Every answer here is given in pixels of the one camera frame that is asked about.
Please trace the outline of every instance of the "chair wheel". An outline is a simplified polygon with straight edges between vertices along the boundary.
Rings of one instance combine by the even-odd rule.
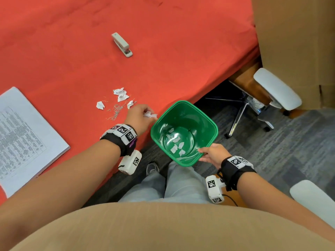
[[[265,128],[264,128],[264,131],[265,131],[265,132],[270,132],[271,129],[270,129],[269,127],[265,127]]]
[[[227,139],[231,138],[231,136],[229,136],[229,133],[224,134],[224,136],[225,136]]]
[[[285,116],[290,116],[290,111],[285,110],[285,111],[283,112],[283,115],[285,115]]]

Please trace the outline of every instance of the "shoe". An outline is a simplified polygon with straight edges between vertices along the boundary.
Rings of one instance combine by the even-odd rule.
[[[147,176],[152,173],[159,173],[158,166],[155,162],[149,163],[147,165]]]

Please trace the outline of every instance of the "beige shirt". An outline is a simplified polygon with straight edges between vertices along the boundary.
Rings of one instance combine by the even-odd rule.
[[[332,250],[289,220],[241,207],[189,203],[106,203],[57,219],[13,250]]]

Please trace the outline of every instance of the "light blue pants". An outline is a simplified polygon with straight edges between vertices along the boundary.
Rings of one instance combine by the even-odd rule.
[[[152,173],[133,186],[119,202],[211,203],[205,183],[205,178],[193,167],[182,167],[173,161],[169,164],[166,190],[165,178],[159,173]]]

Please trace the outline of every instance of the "green plastic trash can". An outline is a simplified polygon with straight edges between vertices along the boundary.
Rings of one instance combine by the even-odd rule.
[[[198,149],[210,146],[217,135],[216,124],[185,100],[173,104],[151,128],[155,143],[172,160],[185,167],[194,165],[202,156]]]

